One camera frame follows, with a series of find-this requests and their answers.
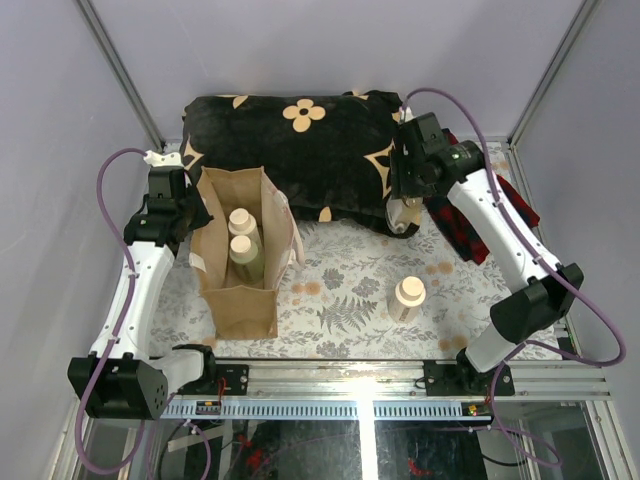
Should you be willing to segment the green bottle wooden cap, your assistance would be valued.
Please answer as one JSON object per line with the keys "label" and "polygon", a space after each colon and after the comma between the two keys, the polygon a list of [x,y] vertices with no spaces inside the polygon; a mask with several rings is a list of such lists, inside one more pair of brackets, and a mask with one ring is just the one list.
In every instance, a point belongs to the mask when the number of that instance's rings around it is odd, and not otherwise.
{"label": "green bottle wooden cap", "polygon": [[245,235],[230,241],[229,256],[239,279],[249,285],[257,284],[264,277],[264,260],[253,240]]}

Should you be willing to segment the black floral blanket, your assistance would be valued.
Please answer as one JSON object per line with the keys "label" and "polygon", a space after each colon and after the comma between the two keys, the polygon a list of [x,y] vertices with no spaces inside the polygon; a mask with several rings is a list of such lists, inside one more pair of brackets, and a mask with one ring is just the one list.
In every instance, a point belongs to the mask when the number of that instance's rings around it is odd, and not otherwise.
{"label": "black floral blanket", "polygon": [[182,113],[180,154],[203,168],[263,168],[296,220],[351,220],[390,235],[386,204],[401,100],[371,90],[334,96],[200,96]]}

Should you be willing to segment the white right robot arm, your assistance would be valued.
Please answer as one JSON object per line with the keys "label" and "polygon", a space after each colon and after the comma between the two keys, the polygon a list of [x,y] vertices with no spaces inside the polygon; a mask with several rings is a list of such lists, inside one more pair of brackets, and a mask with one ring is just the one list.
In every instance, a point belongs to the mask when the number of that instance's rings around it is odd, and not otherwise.
{"label": "white right robot arm", "polygon": [[467,394],[485,391],[501,361],[534,333],[563,317],[581,269],[564,266],[524,223],[483,151],[472,141],[451,144],[432,113],[399,113],[398,153],[390,160],[389,229],[400,234],[412,223],[422,199],[446,197],[494,255],[511,294],[490,309],[491,322],[456,357],[451,379]]}

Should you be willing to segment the beige bottle wooden cap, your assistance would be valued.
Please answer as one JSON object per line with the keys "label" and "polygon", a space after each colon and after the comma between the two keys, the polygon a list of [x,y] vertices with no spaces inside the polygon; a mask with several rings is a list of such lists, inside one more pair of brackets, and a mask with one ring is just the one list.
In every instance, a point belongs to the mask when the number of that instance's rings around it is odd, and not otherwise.
{"label": "beige bottle wooden cap", "polygon": [[255,217],[244,208],[234,209],[228,217],[228,230],[233,237],[247,236],[254,243],[261,241]]}

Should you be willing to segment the cream bottle wooden cap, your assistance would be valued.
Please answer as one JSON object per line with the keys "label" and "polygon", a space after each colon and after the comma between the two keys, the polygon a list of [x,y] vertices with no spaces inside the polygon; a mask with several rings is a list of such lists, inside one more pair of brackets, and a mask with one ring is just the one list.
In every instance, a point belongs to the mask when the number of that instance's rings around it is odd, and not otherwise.
{"label": "cream bottle wooden cap", "polygon": [[399,323],[408,323],[418,315],[426,298],[426,288],[422,280],[415,276],[399,281],[388,302],[390,317]]}

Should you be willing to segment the brown jute canvas bag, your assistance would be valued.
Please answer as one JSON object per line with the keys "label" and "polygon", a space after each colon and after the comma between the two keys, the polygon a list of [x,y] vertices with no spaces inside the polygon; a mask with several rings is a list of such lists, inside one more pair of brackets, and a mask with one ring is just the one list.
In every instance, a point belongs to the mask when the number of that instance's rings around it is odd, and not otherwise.
{"label": "brown jute canvas bag", "polygon": [[[292,265],[304,263],[302,240],[286,196],[262,168],[226,171],[202,168],[197,189],[213,219],[195,230],[189,263],[198,275],[200,295],[221,340],[278,336],[277,297]],[[264,251],[264,276],[246,283],[230,257],[228,217],[237,208],[257,220]]]}

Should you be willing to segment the floral patterned table mat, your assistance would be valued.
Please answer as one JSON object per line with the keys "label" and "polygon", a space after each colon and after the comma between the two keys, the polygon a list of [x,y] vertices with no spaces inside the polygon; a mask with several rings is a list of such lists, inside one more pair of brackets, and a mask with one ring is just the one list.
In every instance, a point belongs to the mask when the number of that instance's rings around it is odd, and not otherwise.
{"label": "floral patterned table mat", "polygon": [[[311,359],[447,359],[488,326],[489,309],[510,291],[492,257],[465,262],[429,213],[409,239],[376,234],[348,220],[299,225],[306,266],[283,277],[278,336],[227,341],[215,335],[199,278],[184,242],[163,285],[148,351],[206,343],[218,357]],[[426,298],[413,321],[388,313],[396,284],[415,276]]]}

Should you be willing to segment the aluminium mounting rail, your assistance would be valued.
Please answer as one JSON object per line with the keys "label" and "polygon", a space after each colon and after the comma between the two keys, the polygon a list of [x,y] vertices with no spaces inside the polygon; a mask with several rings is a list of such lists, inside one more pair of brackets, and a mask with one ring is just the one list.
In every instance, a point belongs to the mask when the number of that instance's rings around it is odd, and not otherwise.
{"label": "aluminium mounting rail", "polygon": [[[484,392],[444,392],[442,380],[425,376],[421,360],[302,360],[218,358],[219,367],[246,365],[245,399],[481,401]],[[515,360],[500,373],[502,401],[609,401],[604,371],[573,361]]]}

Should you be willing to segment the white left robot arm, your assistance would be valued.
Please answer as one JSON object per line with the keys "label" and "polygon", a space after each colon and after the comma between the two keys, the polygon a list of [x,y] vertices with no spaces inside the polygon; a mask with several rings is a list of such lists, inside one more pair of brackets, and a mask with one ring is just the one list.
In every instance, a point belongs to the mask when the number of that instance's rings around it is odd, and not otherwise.
{"label": "white left robot arm", "polygon": [[179,246],[207,214],[196,188],[178,166],[153,167],[142,208],[126,225],[121,277],[103,329],[85,357],[74,357],[68,379],[91,418],[155,420],[170,396],[212,392],[219,381],[211,348],[148,352],[151,323]]}

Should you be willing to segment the yellow liquid bottle white cap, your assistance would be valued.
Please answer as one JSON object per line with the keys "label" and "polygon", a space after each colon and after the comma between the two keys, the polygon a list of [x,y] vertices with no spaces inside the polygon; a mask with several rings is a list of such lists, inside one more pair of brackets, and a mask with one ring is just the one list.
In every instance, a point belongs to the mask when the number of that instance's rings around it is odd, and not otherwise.
{"label": "yellow liquid bottle white cap", "polygon": [[391,198],[386,203],[386,221],[395,235],[406,233],[421,223],[422,200],[420,198]]}

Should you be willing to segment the red black plaid cloth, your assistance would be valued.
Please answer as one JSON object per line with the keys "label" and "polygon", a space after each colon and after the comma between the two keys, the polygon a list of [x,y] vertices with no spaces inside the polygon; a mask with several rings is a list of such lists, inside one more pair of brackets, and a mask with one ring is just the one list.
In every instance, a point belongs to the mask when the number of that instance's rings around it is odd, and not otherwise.
{"label": "red black plaid cloth", "polygon": [[423,204],[435,225],[465,262],[481,265],[489,255],[489,248],[465,215],[448,199],[447,192],[456,182],[464,182],[466,175],[485,168],[483,152],[473,143],[459,144],[449,129],[443,135],[450,146],[429,156],[441,169],[436,181],[436,194],[423,199]]}

